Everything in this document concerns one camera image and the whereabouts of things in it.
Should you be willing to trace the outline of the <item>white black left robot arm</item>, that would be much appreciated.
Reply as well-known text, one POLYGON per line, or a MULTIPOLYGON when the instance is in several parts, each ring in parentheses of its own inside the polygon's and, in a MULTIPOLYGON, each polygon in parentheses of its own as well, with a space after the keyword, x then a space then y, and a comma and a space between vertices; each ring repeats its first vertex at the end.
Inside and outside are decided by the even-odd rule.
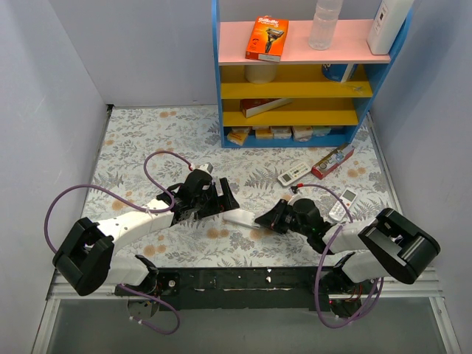
POLYGON ((157 267, 142 255, 120 257, 118 251, 189 218, 200 220, 239 206, 226 178, 216 180, 196 169, 185 182, 164 189, 144 206, 106 220, 76 221, 55 251, 52 264, 80 296, 102 285, 114 285, 125 294, 154 294, 159 287, 157 267))

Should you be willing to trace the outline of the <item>white remote with display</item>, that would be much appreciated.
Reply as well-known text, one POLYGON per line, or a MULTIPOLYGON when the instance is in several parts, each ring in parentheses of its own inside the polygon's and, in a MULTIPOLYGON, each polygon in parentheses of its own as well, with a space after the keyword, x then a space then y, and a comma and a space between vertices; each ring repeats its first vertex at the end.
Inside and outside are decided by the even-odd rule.
POLYGON ((234 209, 224 212, 223 220, 234 223, 239 226, 244 226, 251 229, 259 229, 260 225, 255 223, 256 215, 243 209, 234 209))

